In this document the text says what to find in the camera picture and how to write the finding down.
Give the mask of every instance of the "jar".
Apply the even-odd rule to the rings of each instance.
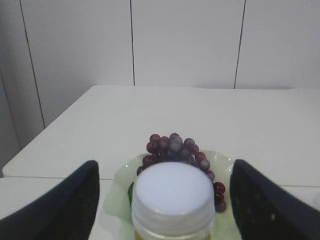
[[[131,205],[136,240],[209,240],[213,185],[198,168],[163,162],[140,173]]]

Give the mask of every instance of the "grape bunch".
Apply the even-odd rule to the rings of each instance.
[[[224,193],[226,188],[222,182],[214,182],[215,174],[210,170],[210,162],[204,152],[199,151],[198,145],[192,138],[184,141],[177,133],[172,133],[169,137],[152,134],[146,145],[146,150],[151,155],[146,155],[142,159],[142,166],[136,170],[138,176],[143,170],[157,163],[181,162],[192,165],[203,171],[212,181],[214,188],[214,205],[218,213],[226,210]]]

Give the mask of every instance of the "red grape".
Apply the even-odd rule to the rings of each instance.
[[[227,204],[226,204],[225,201],[223,201],[223,202],[221,202],[219,204],[215,204],[214,206],[215,206],[215,210],[216,210],[217,213],[222,213],[227,208]]]
[[[193,152],[194,152],[194,153],[199,152],[199,147],[198,147],[197,144],[194,145],[194,147],[193,147]]]
[[[147,168],[149,166],[151,166],[152,164],[155,163],[155,160],[153,159],[153,157],[151,155],[146,155],[143,157],[142,159],[142,165]]]
[[[160,135],[159,134],[152,134],[149,138],[150,142],[156,142],[160,139]]]
[[[215,180],[215,174],[213,171],[208,170],[206,171],[206,175],[208,176],[208,178],[210,178],[212,181]]]
[[[149,153],[153,154],[153,153],[157,152],[157,150],[158,150],[158,144],[157,144],[155,141],[150,141],[150,142],[148,142],[147,145],[146,145],[146,150],[147,150]]]
[[[195,160],[197,160],[198,163],[201,162],[202,160],[206,159],[206,158],[207,158],[207,156],[202,151],[199,151],[199,152],[195,153]]]
[[[166,136],[161,137],[158,140],[158,147],[160,151],[165,152],[169,147],[169,138]]]
[[[225,200],[224,193],[219,190],[214,191],[214,204],[220,204]]]
[[[165,140],[167,140],[168,142],[169,142],[169,140],[170,140],[167,136],[162,136],[162,137],[160,137],[160,139],[165,139]]]
[[[218,191],[221,191],[221,192],[225,192],[226,191],[226,187],[225,185],[222,183],[222,182],[219,182],[219,181],[216,181],[214,184],[213,184],[213,187],[214,187],[214,190],[218,190]]]

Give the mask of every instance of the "purple grape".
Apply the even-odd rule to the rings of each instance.
[[[145,169],[144,166],[138,167],[137,170],[136,170],[136,175],[139,176],[139,174],[140,174],[144,169]]]
[[[179,155],[182,158],[186,158],[186,157],[191,156],[191,153],[188,151],[188,149],[186,149],[185,147],[182,147]]]
[[[171,159],[171,160],[174,160],[176,159],[178,156],[177,156],[177,153],[176,152],[173,152],[171,150],[168,150],[168,158]]]
[[[170,141],[173,141],[173,140],[177,140],[181,144],[183,144],[182,138],[179,135],[178,136],[173,136],[173,137],[170,138]]]
[[[198,166],[197,160],[194,158],[194,156],[191,156],[191,157],[192,157],[192,164],[191,165],[198,168],[199,166]]]
[[[188,157],[182,159],[181,162],[185,163],[185,164],[192,165],[193,164],[193,157],[192,156],[188,156]]]
[[[169,149],[172,151],[172,152],[179,152],[180,149],[181,149],[181,143],[178,141],[178,140],[171,140],[170,143],[169,143]]]
[[[169,139],[170,139],[170,140],[173,140],[175,137],[180,137],[180,136],[179,136],[178,133],[174,132],[174,133],[171,133],[171,134],[170,134]]]
[[[196,144],[196,142],[195,142],[195,140],[193,140],[192,138],[186,138],[185,140],[184,140],[184,145],[187,147],[187,146],[189,146],[189,145],[195,145]]]
[[[198,162],[198,165],[199,165],[199,168],[204,172],[209,170],[210,168],[210,162],[207,159],[201,160],[200,162]]]

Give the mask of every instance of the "plate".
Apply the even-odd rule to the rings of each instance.
[[[226,188],[224,199],[227,207],[223,213],[216,213],[215,215],[211,232],[212,240],[241,240],[240,232],[233,217],[229,193],[234,161],[216,151],[201,150],[201,152],[204,152],[206,158],[210,161],[210,170],[215,174],[214,181],[224,183]],[[121,229],[119,230],[121,240],[134,239],[135,229],[131,219],[128,188],[136,180],[137,168],[142,165],[142,159],[146,155],[148,153],[135,157],[115,173],[113,183],[103,202],[104,211],[108,215],[118,217],[121,220]]]

